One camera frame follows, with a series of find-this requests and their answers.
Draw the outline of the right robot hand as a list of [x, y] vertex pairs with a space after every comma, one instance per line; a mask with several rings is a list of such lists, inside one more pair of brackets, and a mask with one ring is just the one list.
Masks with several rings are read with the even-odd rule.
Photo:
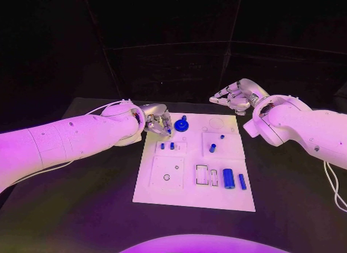
[[242, 79], [222, 89], [210, 98], [210, 102], [227, 106], [239, 116], [246, 115], [246, 110], [256, 108], [269, 93], [251, 79]]

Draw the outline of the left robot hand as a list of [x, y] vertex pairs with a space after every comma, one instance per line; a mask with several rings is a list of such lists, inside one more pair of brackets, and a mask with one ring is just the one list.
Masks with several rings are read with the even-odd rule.
[[173, 121], [168, 107], [165, 104], [154, 103], [139, 106], [145, 117], [145, 131], [160, 134], [162, 136], [171, 136], [173, 134]]

